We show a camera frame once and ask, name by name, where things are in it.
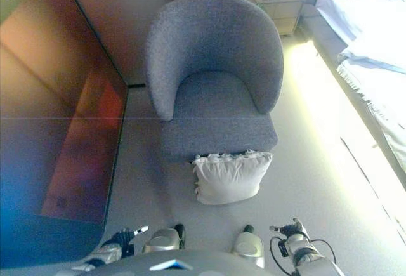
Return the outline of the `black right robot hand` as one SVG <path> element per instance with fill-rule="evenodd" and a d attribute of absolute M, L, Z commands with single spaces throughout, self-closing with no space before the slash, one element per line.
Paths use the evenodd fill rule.
<path fill-rule="evenodd" d="M 303 224 L 301 223 L 301 221 L 298 218 L 293 218 L 293 224 L 290 224 L 290 225 L 284 225 L 282 227 L 270 225 L 269 230 L 272 232 L 281 233 L 282 235 L 285 235 L 286 237 L 290 237 L 295 234 L 300 234 L 305 237 L 308 236 Z"/>

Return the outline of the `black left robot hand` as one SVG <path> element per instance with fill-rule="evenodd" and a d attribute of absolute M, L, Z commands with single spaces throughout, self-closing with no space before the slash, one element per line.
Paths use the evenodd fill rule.
<path fill-rule="evenodd" d="M 132 256 L 134 254 L 134 245 L 131 241 L 139 234 L 146 232 L 149 229 L 148 225 L 142 226 L 136 230 L 124 228 L 116 232 L 109 240 L 105 241 L 101 246 L 118 244 L 121 247 L 122 257 Z"/>

